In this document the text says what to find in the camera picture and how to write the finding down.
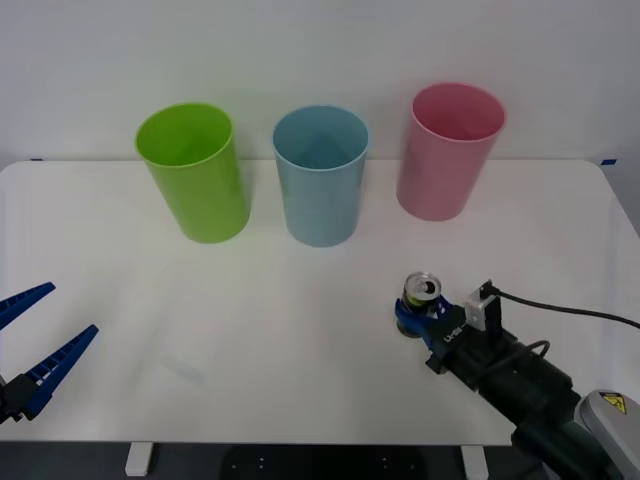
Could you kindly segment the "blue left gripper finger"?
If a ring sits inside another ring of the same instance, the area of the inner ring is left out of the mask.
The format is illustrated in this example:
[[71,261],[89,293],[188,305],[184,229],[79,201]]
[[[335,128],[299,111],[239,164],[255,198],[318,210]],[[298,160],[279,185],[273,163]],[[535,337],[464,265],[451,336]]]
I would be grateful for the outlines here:
[[52,282],[47,282],[0,301],[0,329],[11,324],[26,310],[55,290]]
[[30,370],[3,385],[1,422],[36,418],[98,332],[96,325],[90,325]]

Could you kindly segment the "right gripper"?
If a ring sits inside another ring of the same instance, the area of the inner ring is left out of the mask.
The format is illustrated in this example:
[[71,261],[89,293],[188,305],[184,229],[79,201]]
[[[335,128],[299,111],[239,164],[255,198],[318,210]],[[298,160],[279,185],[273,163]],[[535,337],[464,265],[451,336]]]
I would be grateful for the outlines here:
[[450,372],[482,394],[526,394],[527,378],[516,369],[525,346],[504,328],[495,336],[466,323],[465,310],[443,296],[426,310],[411,310],[402,299],[394,306],[396,326],[405,336],[420,338],[431,349],[427,365],[435,373]]

